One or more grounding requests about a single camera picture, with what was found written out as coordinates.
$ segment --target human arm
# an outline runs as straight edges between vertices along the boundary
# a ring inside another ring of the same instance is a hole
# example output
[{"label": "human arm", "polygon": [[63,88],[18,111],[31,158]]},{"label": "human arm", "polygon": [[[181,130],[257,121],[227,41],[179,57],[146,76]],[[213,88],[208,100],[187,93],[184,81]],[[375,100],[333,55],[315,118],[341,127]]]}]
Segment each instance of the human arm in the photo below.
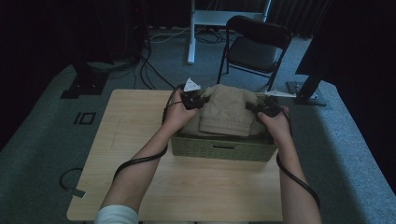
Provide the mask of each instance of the human arm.
[{"label": "human arm", "polygon": [[[181,129],[197,112],[186,110],[181,102],[181,90],[177,90],[168,107],[166,118],[159,130],[132,157],[132,160],[159,154],[166,147],[172,135]],[[111,204],[126,205],[139,211],[143,197],[149,188],[160,159],[138,163],[122,169],[114,179],[101,208]]]},{"label": "human arm", "polygon": [[[259,118],[274,137],[283,166],[307,184],[285,115],[279,113],[270,118],[259,113]],[[283,171],[279,178],[284,223],[321,223],[318,205],[312,195]]]}]

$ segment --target forearm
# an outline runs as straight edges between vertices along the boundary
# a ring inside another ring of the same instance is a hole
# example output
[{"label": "forearm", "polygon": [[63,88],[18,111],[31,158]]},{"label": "forearm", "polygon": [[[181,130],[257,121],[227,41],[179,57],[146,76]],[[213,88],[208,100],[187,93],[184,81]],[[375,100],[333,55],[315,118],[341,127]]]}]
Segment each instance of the forearm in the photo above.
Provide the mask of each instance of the forearm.
[{"label": "forearm", "polygon": [[[132,157],[132,160],[159,154],[166,147],[175,131],[168,126],[161,128]],[[122,204],[138,212],[152,178],[155,175],[160,159],[138,163],[121,170],[114,179],[102,207],[111,204]]]},{"label": "forearm", "polygon": [[[308,184],[291,139],[279,145],[279,158],[287,170]],[[312,195],[283,171],[279,172],[284,222],[321,223],[318,206]]]}]

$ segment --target white sleeve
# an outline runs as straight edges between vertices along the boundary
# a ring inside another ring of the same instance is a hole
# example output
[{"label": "white sleeve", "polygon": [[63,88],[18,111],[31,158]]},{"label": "white sleeve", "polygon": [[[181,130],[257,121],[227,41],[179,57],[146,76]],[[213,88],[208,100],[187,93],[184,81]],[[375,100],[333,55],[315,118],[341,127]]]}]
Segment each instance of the white sleeve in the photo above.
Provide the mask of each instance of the white sleeve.
[{"label": "white sleeve", "polygon": [[125,205],[109,205],[99,210],[96,215],[95,224],[102,223],[137,224],[137,213]]}]

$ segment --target chair backrest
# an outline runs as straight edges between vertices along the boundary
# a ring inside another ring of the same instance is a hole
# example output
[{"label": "chair backrest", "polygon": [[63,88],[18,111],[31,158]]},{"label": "chair backrest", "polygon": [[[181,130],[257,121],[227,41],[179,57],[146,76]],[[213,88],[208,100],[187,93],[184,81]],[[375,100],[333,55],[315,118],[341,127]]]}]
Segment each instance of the chair backrest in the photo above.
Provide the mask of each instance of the chair backrest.
[{"label": "chair backrest", "polygon": [[291,32],[285,27],[245,16],[233,16],[227,21],[226,27],[252,41],[277,46],[282,50],[289,47],[292,39]]}]

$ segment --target table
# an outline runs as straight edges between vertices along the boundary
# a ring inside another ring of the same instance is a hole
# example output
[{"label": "table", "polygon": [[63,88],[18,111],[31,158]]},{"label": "table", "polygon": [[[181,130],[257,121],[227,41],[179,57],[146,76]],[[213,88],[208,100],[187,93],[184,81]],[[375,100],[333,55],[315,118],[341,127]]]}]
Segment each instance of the table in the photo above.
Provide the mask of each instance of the table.
[{"label": "table", "polygon": [[188,64],[195,62],[195,25],[218,25],[224,26],[231,17],[243,15],[251,19],[265,21],[271,0],[265,0],[263,13],[257,12],[235,12],[235,11],[214,11],[214,10],[196,10],[195,0],[191,0],[191,36],[189,45]]},{"label": "table", "polygon": [[[161,125],[170,91],[113,91],[67,217],[94,220],[119,165]],[[279,221],[280,187],[275,155],[268,162],[163,156],[145,198],[144,221]]]}]

